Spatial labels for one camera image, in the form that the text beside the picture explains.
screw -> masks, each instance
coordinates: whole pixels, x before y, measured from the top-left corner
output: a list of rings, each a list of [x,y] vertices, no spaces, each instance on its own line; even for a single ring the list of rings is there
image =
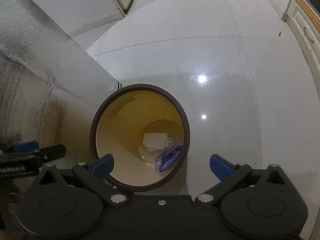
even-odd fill
[[[158,205],[164,206],[167,202],[165,200],[159,200]]]
[[[112,195],[110,199],[113,203],[122,203],[127,200],[127,197],[122,194],[115,194]]]
[[[198,196],[198,200],[200,200],[203,203],[211,202],[214,200],[214,197],[210,194],[201,194]]]

cabinet handle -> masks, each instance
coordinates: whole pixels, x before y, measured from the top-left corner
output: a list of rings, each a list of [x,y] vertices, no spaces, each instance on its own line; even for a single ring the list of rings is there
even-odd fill
[[[312,43],[315,43],[315,41],[312,39],[312,38],[310,38],[310,36],[309,36],[309,34],[308,34],[308,32],[307,32],[307,28],[304,26],[303,27],[303,31],[305,32],[305,34],[307,35],[307,37],[309,38],[309,40],[312,42]]]

blue plastic packaging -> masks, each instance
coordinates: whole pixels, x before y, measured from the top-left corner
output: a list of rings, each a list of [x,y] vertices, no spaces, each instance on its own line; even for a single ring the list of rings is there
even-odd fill
[[[182,146],[173,145],[155,158],[155,170],[163,172],[168,170],[179,158]]]

blue gripper pad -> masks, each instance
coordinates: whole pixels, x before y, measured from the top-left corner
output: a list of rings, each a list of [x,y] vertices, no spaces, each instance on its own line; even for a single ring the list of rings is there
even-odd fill
[[[39,144],[37,141],[20,143],[13,146],[13,151],[16,153],[32,152],[35,150],[39,150]]]
[[[210,158],[210,169],[219,180],[223,181],[225,178],[233,173],[233,168],[228,166],[225,162],[212,155]]]
[[[115,160],[111,154],[107,154],[98,160],[96,160],[91,168],[90,172],[98,179],[105,179],[113,170]]]

round trash bin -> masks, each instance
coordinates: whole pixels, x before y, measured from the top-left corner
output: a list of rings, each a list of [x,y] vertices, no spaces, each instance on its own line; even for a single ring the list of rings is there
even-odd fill
[[[159,172],[155,157],[164,150],[146,150],[146,134],[165,134],[166,149],[182,146],[178,160]],[[112,154],[115,166],[106,178],[127,191],[148,191],[168,182],[182,166],[189,149],[190,128],[178,101],[167,91],[152,85],[124,87],[108,97],[91,125],[90,149],[94,160]]]

